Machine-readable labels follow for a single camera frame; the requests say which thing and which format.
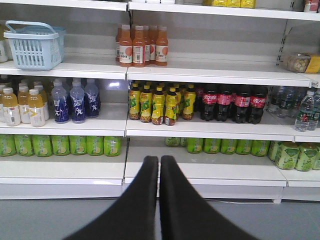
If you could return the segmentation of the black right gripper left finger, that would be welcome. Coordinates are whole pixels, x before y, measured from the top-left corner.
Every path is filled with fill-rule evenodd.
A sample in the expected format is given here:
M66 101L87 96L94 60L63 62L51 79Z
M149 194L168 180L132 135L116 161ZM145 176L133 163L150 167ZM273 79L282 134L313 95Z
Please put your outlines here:
M67 240L154 240L159 159L146 156L123 194Z

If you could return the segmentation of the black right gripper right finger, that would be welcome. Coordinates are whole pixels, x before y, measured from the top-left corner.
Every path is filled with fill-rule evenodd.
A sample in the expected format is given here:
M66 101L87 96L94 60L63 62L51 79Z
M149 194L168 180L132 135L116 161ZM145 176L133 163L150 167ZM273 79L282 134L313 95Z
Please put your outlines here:
M187 180L175 158L161 157L159 207L164 240L253 240L212 208Z

